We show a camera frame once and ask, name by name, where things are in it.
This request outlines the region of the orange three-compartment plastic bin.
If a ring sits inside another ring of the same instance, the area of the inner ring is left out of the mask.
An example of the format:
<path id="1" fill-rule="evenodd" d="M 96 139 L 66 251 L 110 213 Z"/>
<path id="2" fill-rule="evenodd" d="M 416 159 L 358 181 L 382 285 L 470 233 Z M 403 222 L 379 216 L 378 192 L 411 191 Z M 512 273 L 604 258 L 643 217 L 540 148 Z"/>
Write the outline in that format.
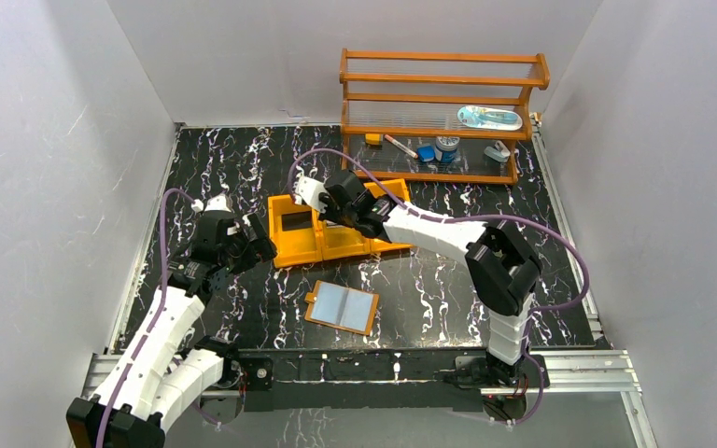
<path id="1" fill-rule="evenodd" d="M 358 231 L 318 219 L 318 212 L 297 205 L 285 195 L 271 196 L 268 205 L 268 232 L 276 246 L 276 268 L 320 261 L 364 257 L 410 249 L 407 244 L 368 239 Z"/>

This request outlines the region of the orange leather card holder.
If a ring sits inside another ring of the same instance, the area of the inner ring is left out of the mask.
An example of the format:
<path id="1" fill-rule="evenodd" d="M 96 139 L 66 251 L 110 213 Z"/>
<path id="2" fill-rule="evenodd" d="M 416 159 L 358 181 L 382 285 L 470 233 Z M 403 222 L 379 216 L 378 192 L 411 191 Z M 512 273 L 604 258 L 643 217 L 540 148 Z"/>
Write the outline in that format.
<path id="1" fill-rule="evenodd" d="M 369 336 L 379 295 L 318 280 L 314 289 L 306 294 L 305 302 L 306 321 Z"/>

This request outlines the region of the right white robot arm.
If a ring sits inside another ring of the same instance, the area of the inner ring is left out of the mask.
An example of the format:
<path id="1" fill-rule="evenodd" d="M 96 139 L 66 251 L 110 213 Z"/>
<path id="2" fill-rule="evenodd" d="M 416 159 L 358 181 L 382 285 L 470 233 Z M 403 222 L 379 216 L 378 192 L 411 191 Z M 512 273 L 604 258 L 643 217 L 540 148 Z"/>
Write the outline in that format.
<path id="1" fill-rule="evenodd" d="M 325 182 L 301 177 L 292 196 L 321 219 L 364 237 L 413 245 L 464 266 L 478 300 L 490 313 L 489 376 L 498 385 L 514 385 L 526 372 L 526 320 L 541 277 L 532 247 L 512 223 L 458 221 L 406 202 L 388 188 L 382 191 L 374 195 L 354 172 L 343 170 Z"/>

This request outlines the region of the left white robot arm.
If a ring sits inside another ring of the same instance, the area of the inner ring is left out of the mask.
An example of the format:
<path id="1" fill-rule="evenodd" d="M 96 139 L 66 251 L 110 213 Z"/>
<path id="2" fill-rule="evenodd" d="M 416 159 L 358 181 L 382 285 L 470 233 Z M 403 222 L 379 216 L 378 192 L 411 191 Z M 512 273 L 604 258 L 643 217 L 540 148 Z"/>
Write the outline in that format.
<path id="1" fill-rule="evenodd" d="M 162 281 L 128 348 L 66 423 L 76 447 L 162 447 L 174 422 L 210 387 L 266 390 L 273 365 L 243 358 L 233 343 L 205 336 L 181 348 L 188 329 L 227 281 L 277 252 L 253 213 L 238 215 L 219 194 L 191 204 L 197 220 L 187 245 L 163 256 Z"/>

